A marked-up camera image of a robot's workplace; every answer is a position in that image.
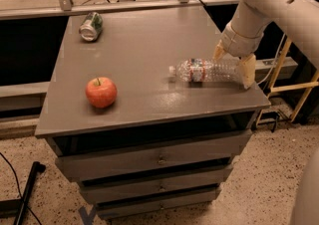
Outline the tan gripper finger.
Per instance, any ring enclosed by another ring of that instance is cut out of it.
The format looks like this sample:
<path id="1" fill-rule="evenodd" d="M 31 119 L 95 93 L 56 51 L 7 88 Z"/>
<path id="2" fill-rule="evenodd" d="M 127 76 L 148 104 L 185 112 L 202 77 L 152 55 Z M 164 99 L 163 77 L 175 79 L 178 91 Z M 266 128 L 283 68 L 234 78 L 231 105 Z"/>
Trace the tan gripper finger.
<path id="1" fill-rule="evenodd" d="M 246 89 L 249 89 L 255 82 L 255 65 L 256 57 L 254 54 L 241 58 L 238 63 L 238 72 Z"/>
<path id="2" fill-rule="evenodd" d="M 219 41 L 217 43 L 217 45 L 215 46 L 215 49 L 214 49 L 214 52 L 213 52 L 213 55 L 212 55 L 212 58 L 215 60 L 215 61 L 218 61 L 220 60 L 224 55 L 226 54 L 226 50 L 222 44 L 222 41 Z"/>

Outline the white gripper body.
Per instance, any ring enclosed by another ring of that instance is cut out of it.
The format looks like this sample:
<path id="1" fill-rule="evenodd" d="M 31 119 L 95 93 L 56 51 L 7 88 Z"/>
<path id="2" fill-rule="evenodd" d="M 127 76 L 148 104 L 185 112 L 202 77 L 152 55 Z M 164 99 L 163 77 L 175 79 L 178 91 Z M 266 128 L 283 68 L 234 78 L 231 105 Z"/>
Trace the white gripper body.
<path id="1" fill-rule="evenodd" d="M 223 50 L 233 57 L 247 57 L 257 50 L 262 38 L 263 32 L 249 37 L 242 31 L 235 30 L 232 22 L 229 22 L 221 33 L 220 44 Z"/>

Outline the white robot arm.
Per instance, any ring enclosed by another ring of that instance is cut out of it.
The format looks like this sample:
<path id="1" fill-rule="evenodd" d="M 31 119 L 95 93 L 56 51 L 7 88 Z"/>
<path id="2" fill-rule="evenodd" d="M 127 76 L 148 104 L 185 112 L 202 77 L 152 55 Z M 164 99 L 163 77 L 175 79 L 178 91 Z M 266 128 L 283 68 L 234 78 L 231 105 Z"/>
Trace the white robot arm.
<path id="1" fill-rule="evenodd" d="M 239 76 L 247 89 L 255 77 L 254 52 L 271 22 L 319 69 L 319 4 L 315 0 L 240 0 L 213 57 L 237 57 Z M 319 225 L 319 148 L 304 168 L 289 225 Z"/>

